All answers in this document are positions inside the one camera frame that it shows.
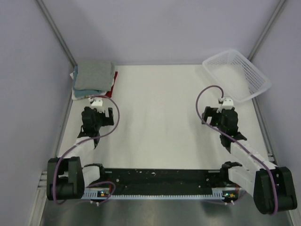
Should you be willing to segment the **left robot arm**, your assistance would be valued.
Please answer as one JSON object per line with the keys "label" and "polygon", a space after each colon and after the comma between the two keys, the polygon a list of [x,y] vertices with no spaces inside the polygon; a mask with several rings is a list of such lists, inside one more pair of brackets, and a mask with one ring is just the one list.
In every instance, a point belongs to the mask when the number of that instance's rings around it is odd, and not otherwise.
{"label": "left robot arm", "polygon": [[[85,107],[81,113],[82,125],[75,144],[65,153],[51,158],[47,165],[47,199],[59,200],[81,199],[85,188],[91,183],[103,186],[107,176],[101,172],[99,163],[84,163],[88,155],[96,149],[101,138],[108,136],[116,129],[113,108],[98,110]],[[100,128],[113,126],[113,130],[105,135]]]}

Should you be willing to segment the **grey t-shirt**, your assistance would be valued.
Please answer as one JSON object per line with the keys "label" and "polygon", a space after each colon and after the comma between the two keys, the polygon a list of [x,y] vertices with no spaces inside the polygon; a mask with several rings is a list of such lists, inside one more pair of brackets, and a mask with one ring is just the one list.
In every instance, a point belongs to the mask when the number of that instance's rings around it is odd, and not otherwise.
{"label": "grey t-shirt", "polygon": [[82,61],[77,65],[74,87],[77,90],[111,89],[115,74],[115,65],[111,61]]}

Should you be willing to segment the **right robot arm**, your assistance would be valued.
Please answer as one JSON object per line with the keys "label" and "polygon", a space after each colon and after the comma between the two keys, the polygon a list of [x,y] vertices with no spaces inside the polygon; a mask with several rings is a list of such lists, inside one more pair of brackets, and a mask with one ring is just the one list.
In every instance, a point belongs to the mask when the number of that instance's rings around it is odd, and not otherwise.
{"label": "right robot arm", "polygon": [[297,208],[297,198],[291,171],[263,158],[238,130],[235,108],[219,110],[205,107],[202,124],[220,133],[223,147],[235,156],[237,162],[227,162],[228,169],[220,173],[224,186],[238,184],[253,198],[261,214],[274,214]]}

